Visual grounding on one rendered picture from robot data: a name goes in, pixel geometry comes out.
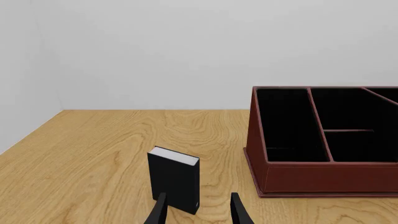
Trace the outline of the red-brown desk caddy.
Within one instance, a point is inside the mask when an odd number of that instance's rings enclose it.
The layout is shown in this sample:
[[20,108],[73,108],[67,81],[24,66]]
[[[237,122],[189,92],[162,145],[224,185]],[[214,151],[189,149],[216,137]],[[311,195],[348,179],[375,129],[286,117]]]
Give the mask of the red-brown desk caddy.
[[398,86],[255,86],[244,154],[260,197],[398,198]]

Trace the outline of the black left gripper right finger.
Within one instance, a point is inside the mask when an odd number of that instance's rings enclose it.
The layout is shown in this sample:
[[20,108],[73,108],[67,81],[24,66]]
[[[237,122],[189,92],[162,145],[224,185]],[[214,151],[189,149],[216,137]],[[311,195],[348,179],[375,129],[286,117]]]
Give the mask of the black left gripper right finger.
[[231,193],[230,209],[233,224],[254,224],[237,192]]

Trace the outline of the black book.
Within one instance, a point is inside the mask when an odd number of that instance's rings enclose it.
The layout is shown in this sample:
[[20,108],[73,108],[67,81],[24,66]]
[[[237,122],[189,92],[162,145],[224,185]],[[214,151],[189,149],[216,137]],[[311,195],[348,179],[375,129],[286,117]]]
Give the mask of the black book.
[[162,147],[147,153],[152,198],[161,193],[167,205],[196,214],[200,206],[200,158]]

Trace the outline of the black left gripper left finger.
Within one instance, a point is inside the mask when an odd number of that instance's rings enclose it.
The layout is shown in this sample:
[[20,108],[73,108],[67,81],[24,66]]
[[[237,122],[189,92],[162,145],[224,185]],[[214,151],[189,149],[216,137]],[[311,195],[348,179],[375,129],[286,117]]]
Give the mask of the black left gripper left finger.
[[167,218],[167,194],[162,192],[144,224],[165,224]]

